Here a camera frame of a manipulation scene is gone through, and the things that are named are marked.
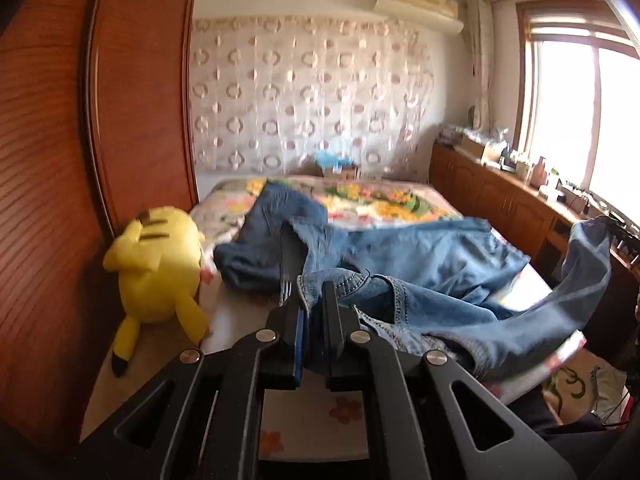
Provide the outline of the blue denim jeans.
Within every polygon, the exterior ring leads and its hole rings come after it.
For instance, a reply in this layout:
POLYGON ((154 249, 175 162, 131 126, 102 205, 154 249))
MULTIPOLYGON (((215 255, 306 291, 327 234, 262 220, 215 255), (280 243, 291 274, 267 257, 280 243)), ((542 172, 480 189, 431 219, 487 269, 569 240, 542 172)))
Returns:
POLYGON ((396 349, 455 356, 476 378, 501 380, 541 363, 592 317, 612 269, 603 222, 576 223, 562 281, 531 307, 492 300, 528 265, 483 219, 446 219, 376 229, 344 229, 326 207, 287 185, 268 182, 232 242, 216 246, 222 279, 248 292, 277 292, 288 242, 302 252, 294 286, 306 309, 322 285, 338 303, 396 349))

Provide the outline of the long wooden cabinet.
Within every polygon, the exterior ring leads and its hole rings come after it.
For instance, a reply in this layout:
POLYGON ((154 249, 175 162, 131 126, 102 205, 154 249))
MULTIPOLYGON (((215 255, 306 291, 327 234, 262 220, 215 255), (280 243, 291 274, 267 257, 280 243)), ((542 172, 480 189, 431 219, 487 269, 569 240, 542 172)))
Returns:
POLYGON ((436 143, 428 182, 465 216, 483 218, 513 246, 532 258, 550 284, 559 281, 570 228, 582 217, 558 202, 544 200, 527 184, 473 162, 436 143))

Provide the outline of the bed with floral sheet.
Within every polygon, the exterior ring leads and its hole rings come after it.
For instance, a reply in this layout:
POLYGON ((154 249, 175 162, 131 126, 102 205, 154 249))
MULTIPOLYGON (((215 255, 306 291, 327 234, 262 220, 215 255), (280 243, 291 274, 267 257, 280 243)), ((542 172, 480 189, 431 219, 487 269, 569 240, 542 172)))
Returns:
POLYGON ((88 475, 252 478, 264 394, 296 389, 305 370, 361 393, 381 478, 430 478, 432 451, 470 469, 526 444, 561 466, 487 384, 541 363, 587 324, 610 276, 607 241, 574 226, 562 282, 515 312, 489 298, 527 258, 485 220, 343 230, 315 200, 268 182, 214 260, 225 282, 279 286, 284 303, 230 349, 163 368, 81 443, 88 475))

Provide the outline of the pink bottle on cabinet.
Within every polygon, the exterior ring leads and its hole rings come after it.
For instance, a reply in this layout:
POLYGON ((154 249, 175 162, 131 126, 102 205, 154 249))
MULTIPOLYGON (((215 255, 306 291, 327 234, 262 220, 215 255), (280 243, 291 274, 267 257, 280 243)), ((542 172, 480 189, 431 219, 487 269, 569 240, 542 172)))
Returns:
POLYGON ((544 156, 538 158, 538 162, 533 166, 532 173, 530 174, 529 185, 532 188, 539 190, 543 185, 547 183, 548 172, 546 168, 546 159, 544 156))

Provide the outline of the patterned floor rug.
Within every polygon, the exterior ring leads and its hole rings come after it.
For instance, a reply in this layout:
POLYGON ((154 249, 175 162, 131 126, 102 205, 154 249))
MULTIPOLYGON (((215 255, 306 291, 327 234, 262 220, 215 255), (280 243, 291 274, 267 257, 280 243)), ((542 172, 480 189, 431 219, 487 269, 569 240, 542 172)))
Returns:
POLYGON ((586 349, 566 361, 543 385, 544 400, 560 424, 593 414, 617 424, 629 398, 627 374, 586 349))

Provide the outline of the cardboard box on cabinet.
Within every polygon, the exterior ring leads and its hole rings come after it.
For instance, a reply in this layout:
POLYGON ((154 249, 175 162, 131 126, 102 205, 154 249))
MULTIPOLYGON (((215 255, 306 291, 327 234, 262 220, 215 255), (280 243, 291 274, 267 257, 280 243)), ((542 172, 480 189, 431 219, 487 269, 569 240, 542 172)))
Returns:
POLYGON ((459 148, 470 157, 481 162, 498 162, 503 150, 508 146, 506 142, 485 142, 483 139, 477 140, 469 136, 462 136, 459 148))

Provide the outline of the yellow Pikachu plush toy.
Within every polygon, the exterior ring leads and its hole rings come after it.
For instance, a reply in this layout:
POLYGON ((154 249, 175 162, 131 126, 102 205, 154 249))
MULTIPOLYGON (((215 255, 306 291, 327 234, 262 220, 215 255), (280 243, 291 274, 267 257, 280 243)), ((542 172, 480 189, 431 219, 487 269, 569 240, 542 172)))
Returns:
POLYGON ((208 334, 208 317, 195 299, 204 240, 185 211, 167 206, 140 214, 108 248, 103 269, 118 274, 125 312, 112 345, 114 376, 128 370, 144 324, 178 318, 194 344, 208 334))

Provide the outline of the box with blue item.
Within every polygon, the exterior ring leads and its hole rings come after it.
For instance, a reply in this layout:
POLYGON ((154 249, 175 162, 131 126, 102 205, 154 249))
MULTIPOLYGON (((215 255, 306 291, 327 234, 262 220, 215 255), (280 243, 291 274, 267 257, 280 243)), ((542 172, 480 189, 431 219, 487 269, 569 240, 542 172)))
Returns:
POLYGON ((359 177, 360 168, 350 158, 321 151, 316 154, 314 161, 325 178, 355 180, 359 177))

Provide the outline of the wooden headboard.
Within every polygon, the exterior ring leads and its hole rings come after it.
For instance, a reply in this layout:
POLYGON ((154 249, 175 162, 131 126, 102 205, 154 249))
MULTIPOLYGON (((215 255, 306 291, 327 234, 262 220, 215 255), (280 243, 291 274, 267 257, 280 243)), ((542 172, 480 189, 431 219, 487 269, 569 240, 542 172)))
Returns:
POLYGON ((1 452, 74 446, 122 320, 102 258, 196 201, 194 0, 1 0, 1 452))

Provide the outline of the window with wooden frame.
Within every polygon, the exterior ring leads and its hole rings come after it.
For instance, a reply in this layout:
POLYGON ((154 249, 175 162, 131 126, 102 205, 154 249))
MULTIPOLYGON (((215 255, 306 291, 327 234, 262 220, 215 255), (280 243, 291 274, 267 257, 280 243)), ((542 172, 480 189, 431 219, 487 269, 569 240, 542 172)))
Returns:
POLYGON ((639 220, 639 52, 593 0, 516 7, 522 46, 518 147, 572 192, 639 220))

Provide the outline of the wall air conditioner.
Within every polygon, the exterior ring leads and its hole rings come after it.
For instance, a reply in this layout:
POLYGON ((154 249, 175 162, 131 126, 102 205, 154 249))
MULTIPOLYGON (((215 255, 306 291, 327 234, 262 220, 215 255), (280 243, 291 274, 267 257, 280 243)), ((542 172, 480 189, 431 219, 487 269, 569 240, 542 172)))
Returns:
POLYGON ((376 0, 373 10, 450 36, 459 35, 464 27, 456 0, 376 0))

